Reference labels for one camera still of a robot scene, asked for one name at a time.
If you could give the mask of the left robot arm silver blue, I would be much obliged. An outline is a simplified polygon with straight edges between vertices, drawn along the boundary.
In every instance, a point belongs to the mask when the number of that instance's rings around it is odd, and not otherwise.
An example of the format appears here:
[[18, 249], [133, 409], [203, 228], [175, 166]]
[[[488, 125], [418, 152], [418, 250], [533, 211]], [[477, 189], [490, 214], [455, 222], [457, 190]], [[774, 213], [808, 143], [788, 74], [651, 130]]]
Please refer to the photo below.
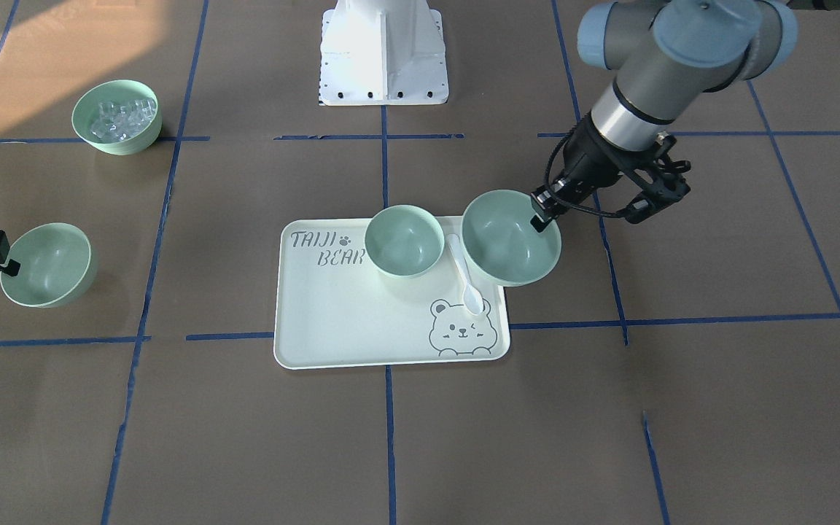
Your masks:
[[570, 210], [637, 224], [679, 203], [687, 160], [668, 127], [703, 93], [780, 66], [798, 40], [777, 1], [637, 1], [591, 7], [577, 30], [580, 59], [614, 72], [610, 86], [554, 147], [563, 166], [531, 194], [543, 232]]

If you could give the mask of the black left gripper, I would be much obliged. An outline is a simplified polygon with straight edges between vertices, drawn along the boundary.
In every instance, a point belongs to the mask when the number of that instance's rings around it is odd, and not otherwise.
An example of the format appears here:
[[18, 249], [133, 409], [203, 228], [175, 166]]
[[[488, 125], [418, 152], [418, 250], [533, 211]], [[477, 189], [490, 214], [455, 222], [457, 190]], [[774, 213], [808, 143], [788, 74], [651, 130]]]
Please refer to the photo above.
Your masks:
[[579, 209], [598, 189], [617, 183], [623, 175], [623, 154], [629, 152], [605, 139], [591, 115], [583, 116], [558, 146], [562, 170], [557, 176], [557, 199], [546, 185], [530, 193], [534, 212], [530, 224], [537, 233], [544, 232], [567, 210]]

